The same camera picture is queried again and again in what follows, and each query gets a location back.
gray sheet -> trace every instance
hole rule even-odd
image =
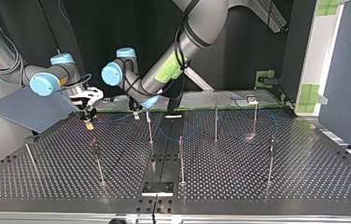
[[[57,92],[41,97],[26,87],[0,100],[0,116],[23,127],[43,133],[74,108]]]

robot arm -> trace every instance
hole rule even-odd
[[[184,32],[161,56],[149,72],[140,78],[133,70],[133,49],[119,49],[117,59],[102,71],[104,82],[119,86],[140,105],[150,108],[158,101],[158,93],[171,79],[178,78],[183,67],[202,49],[209,47],[220,34],[228,15],[228,0],[173,0],[184,11]]]
[[[50,96],[56,91],[66,90],[73,105],[79,110],[88,129],[92,129],[95,107],[104,97],[94,87],[88,87],[90,75],[82,77],[73,57],[60,54],[50,59],[51,67],[42,68],[26,65],[15,45],[0,30],[0,80],[30,85],[33,92],[40,96]]]

black wall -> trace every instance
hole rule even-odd
[[[274,3],[289,22],[293,0]],[[57,49],[70,52],[79,71],[92,73],[90,84],[106,97],[123,94],[101,79],[116,49],[135,48],[144,75],[173,43],[181,18],[171,0],[0,0],[0,24],[29,63],[49,66]],[[194,57],[191,66],[216,90],[252,89],[257,71],[275,69],[281,76],[287,38],[287,33],[268,32],[250,9],[235,7],[218,40]],[[170,95],[179,93],[181,79]],[[185,90],[199,88],[187,79]]]
[[[59,10],[59,0],[0,0],[0,26],[28,63],[48,67],[59,49],[71,53],[84,73],[73,29]]]
[[[293,0],[274,0],[289,21]],[[182,12],[171,0],[82,1],[64,0],[74,28],[85,69],[93,74],[92,85],[106,96],[121,94],[118,88],[106,86],[102,68],[122,47],[134,47],[142,74],[161,57],[173,43]],[[282,72],[287,34],[270,32],[264,21],[245,7],[233,8],[226,26],[209,49],[192,59],[195,69],[216,90],[252,89],[256,72],[275,68]],[[199,90],[190,81],[186,90]]]

perforated metal table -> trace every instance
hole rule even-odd
[[[351,155],[286,109],[184,112],[183,119],[151,114],[100,114],[94,132],[71,118],[32,146],[0,161],[0,214],[99,214],[157,218],[216,216],[351,217]],[[180,186],[177,140],[184,138],[186,185]],[[278,149],[268,182],[275,135]],[[103,150],[100,184],[89,142]],[[173,182],[172,197],[142,197],[145,183]]]

metal pin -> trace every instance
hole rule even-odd
[[[149,128],[149,143],[153,145],[153,140],[152,140],[152,128],[151,128],[151,120],[149,117],[149,111],[147,111],[147,123],[148,123],[148,128]]]
[[[179,159],[181,160],[181,186],[187,185],[184,176],[184,139],[182,136],[179,137]]]
[[[33,163],[33,166],[35,168],[36,174],[38,175],[38,178],[40,179],[39,172],[38,172],[38,167],[36,166],[35,159],[34,159],[34,156],[33,156],[33,152],[32,152],[32,150],[30,149],[30,146],[27,143],[24,144],[24,145],[27,148],[28,156],[30,157],[31,162]]]
[[[35,159],[34,159],[33,153],[31,152],[30,146],[27,143],[24,145],[27,148],[27,152],[28,152],[28,155],[30,157],[31,162],[33,163],[33,165],[35,165]]]
[[[91,142],[91,151],[92,151],[94,160],[97,162],[97,168],[100,173],[100,178],[101,178],[102,184],[104,185],[105,181],[104,181],[103,169],[100,163],[101,150],[99,148],[98,140],[96,137]]]
[[[247,95],[246,96],[247,103],[249,105],[254,105],[255,106],[255,111],[254,111],[254,124],[252,127],[252,134],[248,136],[247,139],[251,140],[255,137],[256,135],[256,130],[257,130],[257,115],[258,115],[258,104],[259,102],[257,101],[257,98],[254,95]]]
[[[218,141],[218,106],[216,105],[216,139],[215,141]]]
[[[252,129],[252,134],[255,136],[255,131],[257,127],[257,115],[258,115],[258,102],[255,104],[255,112],[254,112],[254,127]]]
[[[272,170],[273,170],[273,165],[274,165],[274,154],[277,151],[277,140],[275,139],[274,135],[272,135],[270,151],[271,151],[271,163],[269,165],[268,187],[267,188],[269,188],[270,185],[272,184],[271,178],[272,178]]]

